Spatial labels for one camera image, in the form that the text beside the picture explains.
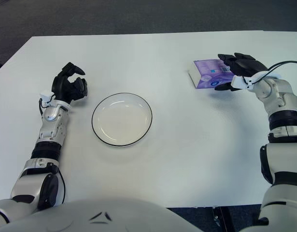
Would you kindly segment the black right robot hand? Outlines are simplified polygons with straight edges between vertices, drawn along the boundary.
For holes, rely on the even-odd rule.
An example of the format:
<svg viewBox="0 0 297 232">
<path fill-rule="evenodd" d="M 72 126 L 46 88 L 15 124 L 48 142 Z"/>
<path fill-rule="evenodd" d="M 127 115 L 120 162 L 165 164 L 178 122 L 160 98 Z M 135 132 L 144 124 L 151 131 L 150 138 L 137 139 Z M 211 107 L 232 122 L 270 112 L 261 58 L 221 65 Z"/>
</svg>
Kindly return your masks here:
<svg viewBox="0 0 297 232">
<path fill-rule="evenodd" d="M 255 89 L 251 90 L 251 85 L 256 82 L 253 81 L 251 77 L 258 72 L 268 70 L 264 64 L 257 61 L 252 56 L 242 53 L 234 53 L 234 55 L 218 54 L 218 57 L 225 65 L 230 67 L 234 76 L 231 82 L 216 86 L 214 88 L 216 91 L 249 89 L 252 92 L 260 93 L 264 98 L 271 93 L 271 86 L 265 81 L 256 84 Z"/>
</svg>

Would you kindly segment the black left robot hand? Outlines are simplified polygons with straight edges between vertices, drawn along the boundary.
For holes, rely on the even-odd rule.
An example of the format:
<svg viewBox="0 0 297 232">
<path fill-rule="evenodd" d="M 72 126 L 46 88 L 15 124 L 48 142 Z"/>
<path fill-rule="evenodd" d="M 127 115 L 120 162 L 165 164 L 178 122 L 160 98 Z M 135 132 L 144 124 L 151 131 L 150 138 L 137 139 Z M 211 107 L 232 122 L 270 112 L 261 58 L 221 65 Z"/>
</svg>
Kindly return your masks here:
<svg viewBox="0 0 297 232">
<path fill-rule="evenodd" d="M 87 96 L 87 81 L 84 78 L 77 77 L 73 82 L 68 80 L 74 74 L 85 75 L 85 72 L 69 62 L 54 78 L 52 92 L 56 100 L 70 104 L 72 101 L 77 101 Z"/>
</svg>

